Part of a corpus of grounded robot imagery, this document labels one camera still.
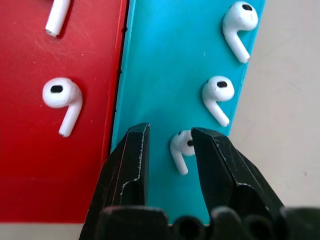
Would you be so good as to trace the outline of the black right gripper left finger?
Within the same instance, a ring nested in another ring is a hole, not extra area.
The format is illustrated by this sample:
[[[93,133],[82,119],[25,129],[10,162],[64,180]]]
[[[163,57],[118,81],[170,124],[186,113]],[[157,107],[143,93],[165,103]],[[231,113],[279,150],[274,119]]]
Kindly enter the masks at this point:
[[[94,238],[104,208],[147,204],[149,138],[149,123],[131,126],[104,162],[80,232],[80,240]]]

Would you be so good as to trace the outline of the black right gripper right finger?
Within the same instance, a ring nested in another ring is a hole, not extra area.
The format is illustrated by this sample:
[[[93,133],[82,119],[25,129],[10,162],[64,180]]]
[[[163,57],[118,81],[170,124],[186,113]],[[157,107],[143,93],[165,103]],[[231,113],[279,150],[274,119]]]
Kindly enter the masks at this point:
[[[275,220],[283,203],[259,169],[230,139],[215,130],[191,130],[198,177],[208,211],[228,207],[241,218],[249,215]]]

